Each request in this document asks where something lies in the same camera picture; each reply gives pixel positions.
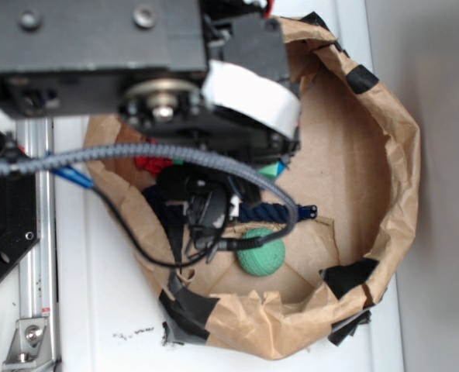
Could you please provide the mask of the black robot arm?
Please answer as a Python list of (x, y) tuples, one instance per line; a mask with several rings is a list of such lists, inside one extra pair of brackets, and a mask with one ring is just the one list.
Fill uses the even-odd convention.
[(0, 1), (0, 109), (115, 114), (158, 143), (293, 156), (301, 105), (269, 1)]

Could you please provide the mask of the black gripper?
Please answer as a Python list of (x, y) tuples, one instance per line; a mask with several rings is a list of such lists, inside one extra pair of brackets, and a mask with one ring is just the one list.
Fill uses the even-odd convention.
[(301, 105), (270, 1), (200, 2), (206, 69), (126, 90), (121, 120), (162, 143), (245, 163), (289, 162), (300, 147)]

